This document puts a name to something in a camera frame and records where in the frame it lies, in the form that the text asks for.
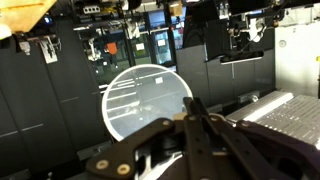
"bolt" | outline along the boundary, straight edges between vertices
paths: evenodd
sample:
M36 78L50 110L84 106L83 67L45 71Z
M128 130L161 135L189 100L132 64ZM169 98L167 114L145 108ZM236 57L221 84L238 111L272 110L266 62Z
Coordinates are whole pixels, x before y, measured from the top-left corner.
M162 124L165 125L165 126L168 126L170 124L170 122L169 121L163 121Z
M101 160L97 163L96 168L99 170L106 169L109 166L109 162L107 160Z
M196 117L196 116L190 116L189 119L190 119L191 121L194 121L194 120L197 120L197 117Z
M118 167L118 174L120 175L126 175L130 172L130 166L128 164L121 164Z
M242 125L243 127L249 127L249 124L248 124L247 122L243 122L243 123L241 123L241 125Z

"cable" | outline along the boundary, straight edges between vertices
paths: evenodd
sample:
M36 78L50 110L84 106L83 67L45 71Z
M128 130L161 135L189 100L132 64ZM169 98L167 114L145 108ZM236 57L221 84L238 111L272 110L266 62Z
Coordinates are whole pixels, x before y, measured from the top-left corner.
M282 6L278 9L278 11L274 14L274 16L278 15L279 12L284 8L285 5L288 4L289 1L290 1L290 0L286 0L286 2L284 2L284 3L282 4ZM261 30L260 32L263 32L263 31L269 26L270 22L272 22L272 21L273 21L273 19L270 19L270 20L265 24L265 27L262 28L262 30ZM253 39L251 39L251 40L241 49L241 52L243 52L243 51L251 44L251 42L252 42L255 38L257 38L258 36L259 36L259 33L257 33L257 35L256 35Z

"black wall panel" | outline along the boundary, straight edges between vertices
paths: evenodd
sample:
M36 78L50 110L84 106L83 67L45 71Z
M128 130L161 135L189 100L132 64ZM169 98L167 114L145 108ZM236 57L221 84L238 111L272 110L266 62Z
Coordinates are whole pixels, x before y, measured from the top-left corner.
M107 141L101 96L91 62L87 60L72 21L57 22L62 50L58 62L48 64L63 115L77 151Z
M100 92L61 102L63 113L76 150L82 150L108 140L101 114Z
M238 97L255 90L254 61L234 64L234 95Z
M205 106L210 106L204 47L194 46L178 50L176 54L179 75L186 81L193 96L200 97Z
M252 51L268 51L274 49L275 30L267 29L263 33L263 38L259 42L252 42L250 49Z
M0 89L0 177L28 168L27 151Z
M255 61L255 87L261 93L275 89L275 51L264 52L264 57Z
M230 64L221 65L219 60L208 64L208 77L211 102L210 105L224 104L233 100L233 76Z
M16 54L14 48L1 50L0 85L22 132L32 172L76 158L45 64L35 45L31 44L31 56Z
M208 22L208 27L204 29L209 60L221 54L229 53L230 40L226 29L227 25L218 21Z
M2 104L0 96L0 162L8 165L0 177L53 168L109 139L101 94L72 21L60 20L57 27L62 42L58 62L46 64L34 43L30 56L17 54L13 38L9 49L0 50L0 88L8 102Z

